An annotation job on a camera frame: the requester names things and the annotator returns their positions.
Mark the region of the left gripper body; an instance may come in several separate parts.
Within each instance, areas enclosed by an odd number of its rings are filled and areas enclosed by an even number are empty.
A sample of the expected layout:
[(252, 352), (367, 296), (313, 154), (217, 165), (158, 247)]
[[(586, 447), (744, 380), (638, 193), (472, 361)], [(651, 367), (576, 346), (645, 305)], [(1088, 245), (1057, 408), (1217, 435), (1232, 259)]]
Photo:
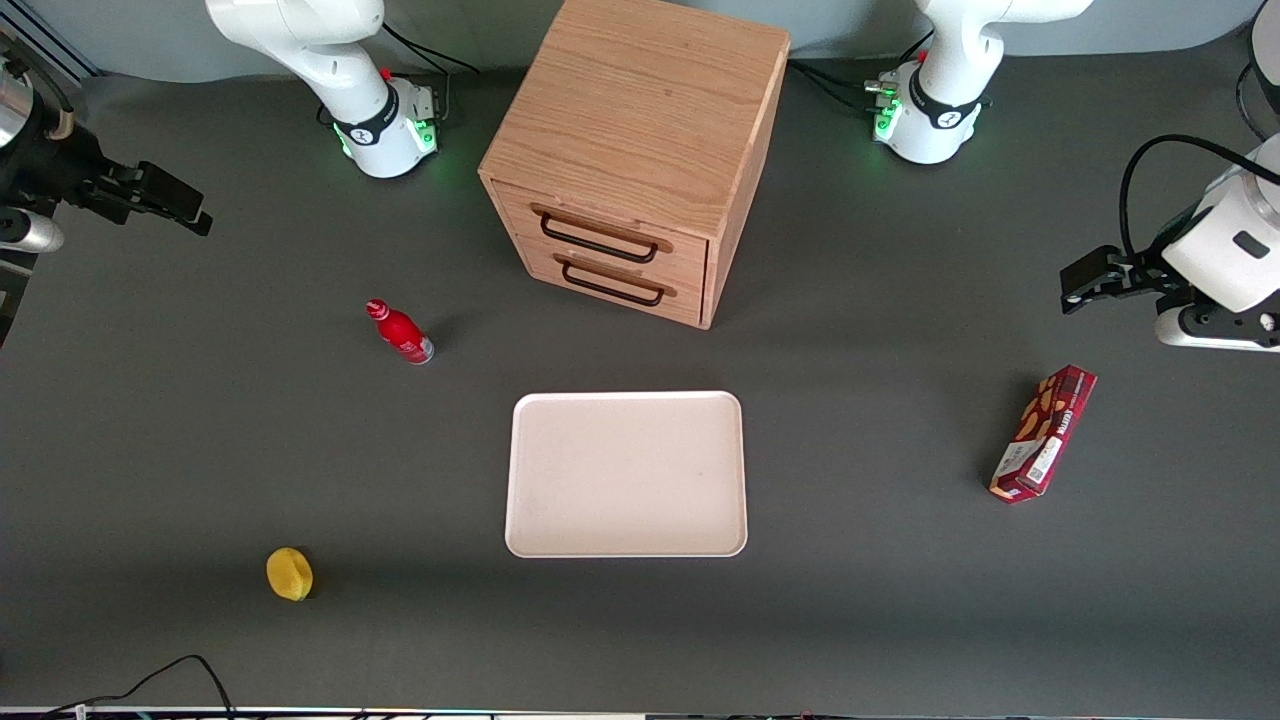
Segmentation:
[(1277, 310), (1277, 184), (1225, 176), (1162, 246), (1128, 259), (1130, 282), (1161, 296), (1157, 307), (1208, 304), (1225, 313)]

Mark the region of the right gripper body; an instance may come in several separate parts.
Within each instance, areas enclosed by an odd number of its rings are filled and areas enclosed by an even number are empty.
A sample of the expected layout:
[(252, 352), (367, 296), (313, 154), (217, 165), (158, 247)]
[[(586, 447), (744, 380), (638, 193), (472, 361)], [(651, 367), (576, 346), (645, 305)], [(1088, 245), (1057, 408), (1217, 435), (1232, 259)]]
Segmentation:
[(52, 124), (52, 113), (37, 97), (22, 129), (3, 146), (3, 206), (52, 213), (68, 202), (95, 213), (129, 213), (131, 193), (118, 184), (128, 168), (108, 159), (82, 126), (68, 138), (49, 138)]

